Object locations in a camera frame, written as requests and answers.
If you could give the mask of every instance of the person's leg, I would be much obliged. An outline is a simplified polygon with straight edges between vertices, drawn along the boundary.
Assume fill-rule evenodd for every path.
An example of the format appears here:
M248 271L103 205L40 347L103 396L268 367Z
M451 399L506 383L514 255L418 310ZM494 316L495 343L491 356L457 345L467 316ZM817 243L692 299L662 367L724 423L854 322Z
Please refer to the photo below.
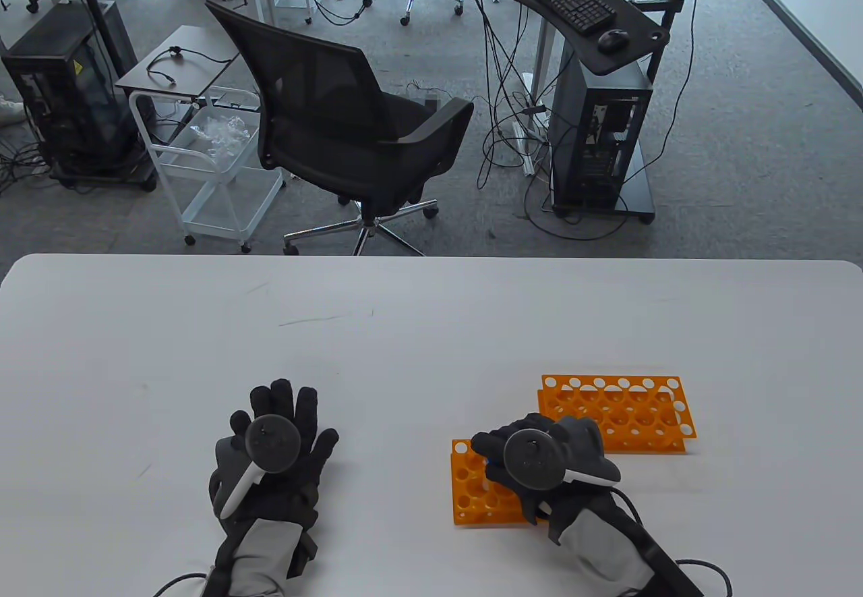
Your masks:
M23 122L25 118L23 103L13 103L0 94L0 127L15 125Z

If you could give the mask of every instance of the black glove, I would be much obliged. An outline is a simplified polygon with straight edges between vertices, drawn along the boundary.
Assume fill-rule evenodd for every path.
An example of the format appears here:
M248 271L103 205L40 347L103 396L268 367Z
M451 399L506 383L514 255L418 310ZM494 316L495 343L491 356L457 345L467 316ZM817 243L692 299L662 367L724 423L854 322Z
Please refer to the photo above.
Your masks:
M285 581L301 575L317 552L308 530L318 519L314 508L321 471L338 434L327 428L318 436L318 393L314 388L299 390L296 411L291 384L283 378L269 388L256 387L250 401L255 418L274 414L293 423L299 431L299 456L287 471L266 474L249 489L234 514L219 521L227 536L202 597L284 594ZM245 450L251 422L246 411L231 416L233 448ZM210 477L210 501L215 501L221 485L217 468Z

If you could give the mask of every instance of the chair armrest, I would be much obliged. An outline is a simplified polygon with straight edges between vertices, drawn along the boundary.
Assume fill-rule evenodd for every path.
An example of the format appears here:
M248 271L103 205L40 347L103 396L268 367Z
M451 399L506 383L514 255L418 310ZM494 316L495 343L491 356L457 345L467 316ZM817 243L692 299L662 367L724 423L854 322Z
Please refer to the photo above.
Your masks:
M410 144L418 144L429 140L432 136L440 132L444 126L453 122L459 115L467 113L468 117L474 111L474 103L463 100L462 98L453 98L446 103L441 109L438 109L434 116L423 122L407 136L403 136L398 140L382 141L383 144L392 144L393 146L410 146Z

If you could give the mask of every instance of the computer tower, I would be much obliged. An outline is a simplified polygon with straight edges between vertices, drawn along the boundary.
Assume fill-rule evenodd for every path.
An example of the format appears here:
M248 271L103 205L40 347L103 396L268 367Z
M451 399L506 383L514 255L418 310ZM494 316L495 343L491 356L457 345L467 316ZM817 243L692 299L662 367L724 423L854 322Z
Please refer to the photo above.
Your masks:
M568 44L561 64L548 130L553 208L614 208L653 85L637 61L596 76Z
M117 4L100 4L123 63L138 60ZM90 12L78 2L55 5L3 56L55 178L110 177L129 169L138 128ZM152 114L152 103L142 109Z

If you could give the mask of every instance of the cart wheel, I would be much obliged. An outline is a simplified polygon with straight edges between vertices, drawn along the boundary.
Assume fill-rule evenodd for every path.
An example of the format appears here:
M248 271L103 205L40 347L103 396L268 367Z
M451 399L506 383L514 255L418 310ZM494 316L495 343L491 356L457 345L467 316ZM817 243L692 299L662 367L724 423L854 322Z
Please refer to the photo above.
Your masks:
M156 176L156 173L149 175L144 181L141 182L141 190L144 192L153 192L159 184L159 179Z

